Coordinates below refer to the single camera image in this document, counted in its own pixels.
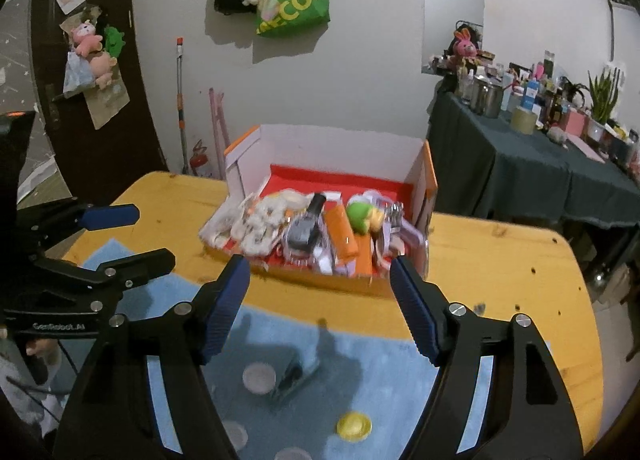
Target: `orange package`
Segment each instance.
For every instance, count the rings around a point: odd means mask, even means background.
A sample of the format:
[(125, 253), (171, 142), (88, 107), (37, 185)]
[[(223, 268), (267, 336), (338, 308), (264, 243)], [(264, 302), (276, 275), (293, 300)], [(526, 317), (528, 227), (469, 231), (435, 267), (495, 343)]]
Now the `orange package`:
[(347, 218), (344, 205), (338, 204), (333, 209), (324, 212), (324, 223), (331, 243), (335, 248), (335, 255), (341, 261), (351, 261), (358, 256), (358, 244)]
[(371, 255), (371, 235), (356, 234), (358, 256), (356, 258), (356, 275), (373, 275), (373, 258)]

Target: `dark green tablecloth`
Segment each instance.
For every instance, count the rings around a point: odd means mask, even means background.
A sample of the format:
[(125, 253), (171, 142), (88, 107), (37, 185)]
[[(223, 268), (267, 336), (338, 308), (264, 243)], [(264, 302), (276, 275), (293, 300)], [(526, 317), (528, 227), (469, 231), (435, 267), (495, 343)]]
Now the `dark green tablecloth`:
[(503, 117), (478, 117), (452, 93), (438, 97), (430, 122), (437, 211), (604, 229), (640, 221), (640, 189), (609, 161), (590, 160), (570, 143), (564, 149), (539, 131), (522, 135)]

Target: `green plush toy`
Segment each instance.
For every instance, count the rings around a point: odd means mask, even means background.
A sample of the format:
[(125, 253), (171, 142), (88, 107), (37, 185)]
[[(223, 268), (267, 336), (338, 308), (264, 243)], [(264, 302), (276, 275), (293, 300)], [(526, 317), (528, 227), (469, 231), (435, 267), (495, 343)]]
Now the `green plush toy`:
[(107, 26), (104, 28), (104, 51), (106, 51), (111, 57), (116, 59), (120, 57), (122, 47), (127, 43), (122, 40), (124, 33), (119, 32), (114, 26)]
[(347, 205), (347, 218), (354, 233), (376, 233), (382, 228), (385, 213), (366, 202), (353, 202)]

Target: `pink bunny plush toy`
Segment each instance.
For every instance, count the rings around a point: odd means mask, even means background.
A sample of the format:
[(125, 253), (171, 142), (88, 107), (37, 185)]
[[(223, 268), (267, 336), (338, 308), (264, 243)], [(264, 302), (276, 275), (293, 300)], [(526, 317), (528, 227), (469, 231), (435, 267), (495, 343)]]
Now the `pink bunny plush toy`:
[(89, 21), (71, 30), (71, 33), (77, 55), (86, 58), (91, 52), (99, 52), (102, 49), (102, 36), (95, 34), (95, 26)]
[(462, 32), (454, 32), (454, 36), (458, 40), (454, 46), (456, 55), (460, 57), (468, 57), (470, 59), (475, 58), (478, 55), (478, 49), (476, 45), (471, 42), (471, 34), (466, 28), (462, 29)]

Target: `dark brown door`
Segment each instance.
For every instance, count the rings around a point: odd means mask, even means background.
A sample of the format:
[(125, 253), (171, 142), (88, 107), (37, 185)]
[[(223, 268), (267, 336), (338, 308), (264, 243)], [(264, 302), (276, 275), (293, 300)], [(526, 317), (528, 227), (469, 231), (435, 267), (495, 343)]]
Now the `dark brown door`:
[[(124, 32), (118, 65), (130, 102), (94, 129), (84, 95), (52, 103), (62, 93), (68, 45), (60, 29), (66, 17), (56, 0), (31, 0), (31, 58), (46, 131), (71, 194), (96, 205), (111, 203), (151, 171), (166, 170), (140, 73), (131, 0), (88, 0), (108, 12)], [(71, 14), (81, 11), (82, 7)]]

